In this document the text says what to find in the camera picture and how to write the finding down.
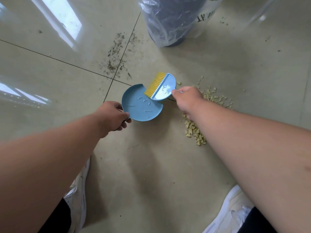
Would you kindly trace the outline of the person's left hand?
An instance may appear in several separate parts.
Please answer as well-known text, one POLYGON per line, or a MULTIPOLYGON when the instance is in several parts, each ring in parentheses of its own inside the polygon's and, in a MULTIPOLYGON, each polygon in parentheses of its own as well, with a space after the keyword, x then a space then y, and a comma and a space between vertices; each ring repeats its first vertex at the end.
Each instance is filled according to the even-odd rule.
POLYGON ((105 101, 92 115, 96 118, 100 138, 104 138, 112 131, 121 131, 127 128, 127 124, 132 120, 129 117, 127 120, 118 120, 115 118, 115 111, 123 111, 121 103, 116 101, 105 101))

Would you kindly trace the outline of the person's right hand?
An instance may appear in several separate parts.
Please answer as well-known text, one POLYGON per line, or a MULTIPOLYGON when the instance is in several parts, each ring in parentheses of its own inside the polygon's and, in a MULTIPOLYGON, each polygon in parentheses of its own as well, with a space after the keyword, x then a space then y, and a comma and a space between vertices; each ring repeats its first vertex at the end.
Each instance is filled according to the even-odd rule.
POLYGON ((198 122, 206 101, 200 91, 195 88, 194 97, 188 100, 176 101, 178 108, 193 122, 198 122))

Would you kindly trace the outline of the blue brush with yellow bristles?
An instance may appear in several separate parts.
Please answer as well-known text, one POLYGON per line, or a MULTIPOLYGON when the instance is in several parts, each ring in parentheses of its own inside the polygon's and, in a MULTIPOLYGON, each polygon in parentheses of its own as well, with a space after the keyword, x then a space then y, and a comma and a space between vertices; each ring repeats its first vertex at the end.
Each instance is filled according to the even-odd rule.
POLYGON ((172 94, 176 84, 176 79, 172 74, 159 72, 144 92, 144 95, 154 101, 165 100, 172 94))

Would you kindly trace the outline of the round blue dustpan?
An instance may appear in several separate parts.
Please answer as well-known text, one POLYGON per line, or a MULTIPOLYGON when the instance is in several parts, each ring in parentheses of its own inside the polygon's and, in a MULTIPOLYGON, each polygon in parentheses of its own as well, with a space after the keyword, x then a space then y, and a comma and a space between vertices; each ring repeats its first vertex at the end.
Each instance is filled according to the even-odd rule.
POLYGON ((150 121, 156 118, 163 109, 163 104, 147 97, 143 84, 129 87, 122 96, 122 108, 135 121, 150 121))

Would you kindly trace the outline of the person's right forearm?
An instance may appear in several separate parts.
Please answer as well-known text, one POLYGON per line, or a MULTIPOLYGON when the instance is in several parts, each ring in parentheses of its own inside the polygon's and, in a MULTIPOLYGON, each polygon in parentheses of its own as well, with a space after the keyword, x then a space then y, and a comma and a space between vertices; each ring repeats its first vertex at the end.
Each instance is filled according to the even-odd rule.
POLYGON ((278 233, 311 233, 311 130, 244 114, 247 139, 212 147, 278 233))

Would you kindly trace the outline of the person's left forearm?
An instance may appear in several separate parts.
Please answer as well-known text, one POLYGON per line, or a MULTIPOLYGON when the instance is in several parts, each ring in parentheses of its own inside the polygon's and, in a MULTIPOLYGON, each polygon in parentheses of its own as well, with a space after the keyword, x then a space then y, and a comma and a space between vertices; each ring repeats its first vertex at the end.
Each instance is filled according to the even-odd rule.
POLYGON ((0 233, 37 233, 101 138, 94 114, 0 145, 0 233))

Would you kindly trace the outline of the pile of yellow crumbs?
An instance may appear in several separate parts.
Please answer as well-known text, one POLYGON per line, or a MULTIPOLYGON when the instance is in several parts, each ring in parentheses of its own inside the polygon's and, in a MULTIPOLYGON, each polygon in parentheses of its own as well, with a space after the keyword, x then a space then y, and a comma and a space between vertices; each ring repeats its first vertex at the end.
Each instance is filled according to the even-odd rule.
POLYGON ((226 142, 242 144, 242 141, 247 139, 247 131, 242 126, 244 114, 205 101, 201 117, 194 123, 210 146, 224 146, 226 142))

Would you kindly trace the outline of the scattered dark green debris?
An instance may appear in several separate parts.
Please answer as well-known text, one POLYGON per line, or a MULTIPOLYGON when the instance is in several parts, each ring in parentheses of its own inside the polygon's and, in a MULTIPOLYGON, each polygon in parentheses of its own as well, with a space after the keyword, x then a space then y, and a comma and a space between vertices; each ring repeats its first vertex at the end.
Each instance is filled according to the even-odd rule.
POLYGON ((111 47, 104 53, 106 58, 99 62, 102 75, 111 79, 132 80, 130 64, 134 60, 139 45, 144 41, 144 35, 135 30, 131 34, 117 33, 111 47))

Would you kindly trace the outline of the clear plastic bin liner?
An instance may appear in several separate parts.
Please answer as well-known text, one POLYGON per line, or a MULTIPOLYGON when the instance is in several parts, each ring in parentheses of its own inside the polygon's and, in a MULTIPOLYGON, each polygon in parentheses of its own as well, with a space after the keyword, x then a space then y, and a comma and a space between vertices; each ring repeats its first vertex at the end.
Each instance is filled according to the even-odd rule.
POLYGON ((223 0, 138 0, 148 34, 158 47, 197 38, 223 0))

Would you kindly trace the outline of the dark blue waste bin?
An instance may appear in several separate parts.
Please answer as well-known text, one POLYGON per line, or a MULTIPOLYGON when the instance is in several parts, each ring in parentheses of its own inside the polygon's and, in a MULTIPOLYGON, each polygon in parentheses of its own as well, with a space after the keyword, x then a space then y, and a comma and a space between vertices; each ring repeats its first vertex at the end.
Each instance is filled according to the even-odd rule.
POLYGON ((207 0, 140 0, 148 33, 158 47, 185 38, 207 0))

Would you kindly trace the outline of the person's left white shoe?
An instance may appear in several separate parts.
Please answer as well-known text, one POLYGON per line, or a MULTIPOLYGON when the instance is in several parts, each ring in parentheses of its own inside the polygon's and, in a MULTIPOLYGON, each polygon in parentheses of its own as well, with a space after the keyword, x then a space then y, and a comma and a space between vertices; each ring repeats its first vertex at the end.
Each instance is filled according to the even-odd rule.
POLYGON ((71 211, 71 226, 68 233, 79 233, 85 223, 87 210, 85 185, 89 167, 90 159, 73 181, 70 191, 64 196, 71 211))

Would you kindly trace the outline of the person's white shoe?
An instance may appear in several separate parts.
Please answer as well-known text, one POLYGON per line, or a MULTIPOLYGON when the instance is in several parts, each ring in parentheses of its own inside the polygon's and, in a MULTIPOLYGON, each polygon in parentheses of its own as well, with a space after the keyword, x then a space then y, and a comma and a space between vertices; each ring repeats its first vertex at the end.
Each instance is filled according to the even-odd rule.
POLYGON ((202 233, 238 233, 254 204, 235 185, 224 199, 220 212, 202 233))
POLYGON ((85 185, 89 167, 90 159, 73 181, 70 191, 64 196, 71 211, 71 226, 68 233, 79 233, 85 223, 87 210, 85 185))

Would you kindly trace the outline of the person's left black trouser leg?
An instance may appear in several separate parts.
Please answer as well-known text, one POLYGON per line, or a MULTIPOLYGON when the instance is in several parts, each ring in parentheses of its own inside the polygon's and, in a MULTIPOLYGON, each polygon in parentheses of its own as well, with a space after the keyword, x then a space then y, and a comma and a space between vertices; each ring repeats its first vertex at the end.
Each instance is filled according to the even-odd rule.
POLYGON ((71 210, 62 199, 38 233, 68 233, 72 224, 71 210))

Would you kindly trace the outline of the person's black trouser leg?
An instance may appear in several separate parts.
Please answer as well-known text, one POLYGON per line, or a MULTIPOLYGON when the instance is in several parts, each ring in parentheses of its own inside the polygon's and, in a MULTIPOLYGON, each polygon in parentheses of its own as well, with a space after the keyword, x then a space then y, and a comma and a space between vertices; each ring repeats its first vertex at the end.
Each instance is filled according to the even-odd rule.
POLYGON ((237 233, 278 233, 256 208, 252 208, 237 233))
POLYGON ((68 233, 72 224, 71 210, 62 199, 38 233, 68 233))

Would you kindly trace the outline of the person's right white shoe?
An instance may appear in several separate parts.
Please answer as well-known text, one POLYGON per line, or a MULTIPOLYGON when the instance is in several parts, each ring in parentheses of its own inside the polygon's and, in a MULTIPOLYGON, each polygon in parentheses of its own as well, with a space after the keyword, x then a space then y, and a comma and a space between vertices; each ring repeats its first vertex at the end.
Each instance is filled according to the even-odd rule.
POLYGON ((220 212, 202 233, 238 233, 254 204, 235 185, 224 199, 220 212))

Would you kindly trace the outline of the person's right black trouser leg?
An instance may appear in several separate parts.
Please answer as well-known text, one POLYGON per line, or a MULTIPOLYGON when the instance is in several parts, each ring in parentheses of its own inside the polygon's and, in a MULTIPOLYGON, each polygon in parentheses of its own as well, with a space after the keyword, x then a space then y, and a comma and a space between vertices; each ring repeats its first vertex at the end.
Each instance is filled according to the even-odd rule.
POLYGON ((237 233, 278 233, 256 208, 252 208, 237 233))

